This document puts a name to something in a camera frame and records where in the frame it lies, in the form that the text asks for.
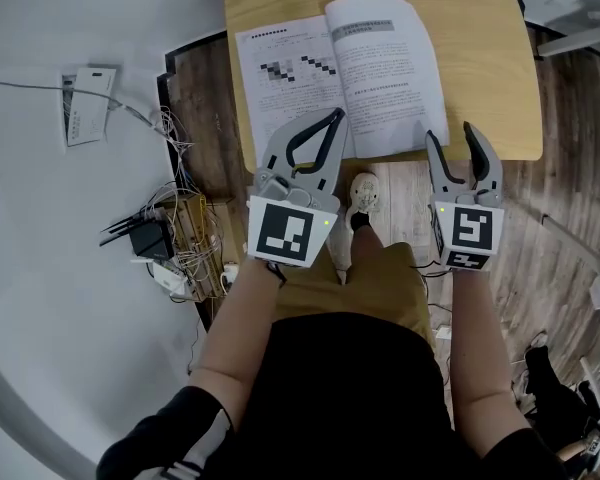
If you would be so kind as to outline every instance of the wooden floor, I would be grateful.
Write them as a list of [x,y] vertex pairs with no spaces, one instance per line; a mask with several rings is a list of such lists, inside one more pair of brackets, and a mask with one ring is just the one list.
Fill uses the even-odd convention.
[[[529,36],[534,45],[550,39],[533,30]],[[600,57],[580,51],[536,61],[536,69],[544,155],[538,162],[504,162],[506,222],[491,275],[496,310],[516,374],[524,368],[518,361],[525,347],[546,329],[550,357],[563,382],[582,378],[583,356],[600,382],[600,313],[593,311],[588,294],[594,275],[539,224],[547,213],[600,250]],[[178,55],[176,70],[169,82],[171,105],[197,142],[187,159],[196,182],[211,197],[235,196],[244,202],[251,175],[241,162],[226,38]],[[366,169],[382,186],[382,204],[372,218],[382,241],[409,242],[421,264],[435,258],[426,162]],[[468,169],[466,162],[452,166],[465,177]],[[343,165],[336,190],[343,203],[361,170],[360,165]],[[246,226],[246,209],[243,219]],[[340,219],[329,240],[338,269],[349,265],[349,243]],[[431,279],[429,301],[452,310],[451,287],[451,276]],[[430,310],[434,329],[450,323],[450,311]],[[449,342],[439,341],[436,353],[446,377]]]

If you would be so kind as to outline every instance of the white paper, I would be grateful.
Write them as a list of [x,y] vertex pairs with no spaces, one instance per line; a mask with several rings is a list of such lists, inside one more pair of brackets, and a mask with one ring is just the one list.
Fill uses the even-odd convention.
[[[269,139],[282,125],[321,108],[341,107],[346,112],[324,16],[239,32],[236,41],[258,166]],[[311,140],[299,149],[296,162],[314,160],[313,146]],[[351,133],[343,156],[355,156]]]
[[336,0],[326,7],[359,158],[449,144],[433,45],[404,0]]

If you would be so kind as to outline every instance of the table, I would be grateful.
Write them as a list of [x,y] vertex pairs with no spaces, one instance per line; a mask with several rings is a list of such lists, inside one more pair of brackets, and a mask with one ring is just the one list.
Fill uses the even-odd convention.
[[[251,124],[235,34],[324,14],[332,0],[225,0],[240,140],[254,172]],[[451,144],[448,159],[467,159],[463,121],[477,126],[502,160],[542,156],[540,97],[531,46],[516,0],[406,0],[424,22],[438,59]],[[390,160],[424,159],[423,151]]]

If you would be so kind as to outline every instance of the black sleeve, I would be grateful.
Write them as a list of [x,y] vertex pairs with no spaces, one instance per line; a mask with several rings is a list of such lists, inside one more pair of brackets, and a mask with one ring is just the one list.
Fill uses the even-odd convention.
[[562,461],[530,428],[518,430],[500,441],[480,461],[480,478],[501,480],[567,480]]
[[143,478],[151,477],[148,470],[169,478],[170,468],[197,478],[206,460],[232,435],[231,421],[220,403],[189,386],[111,446],[100,459],[96,478],[132,480],[143,472]]

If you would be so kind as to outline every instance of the light wood tabletop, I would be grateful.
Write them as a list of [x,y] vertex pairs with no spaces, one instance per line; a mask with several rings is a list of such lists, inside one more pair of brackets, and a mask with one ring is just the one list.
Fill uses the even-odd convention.
[[[225,0],[231,70],[245,165],[255,151],[236,32],[324,14],[332,0]],[[516,0],[406,0],[436,51],[451,144],[448,159],[467,159],[463,121],[477,126],[502,160],[542,156],[540,97],[531,45]],[[424,151],[390,157],[423,159]]]

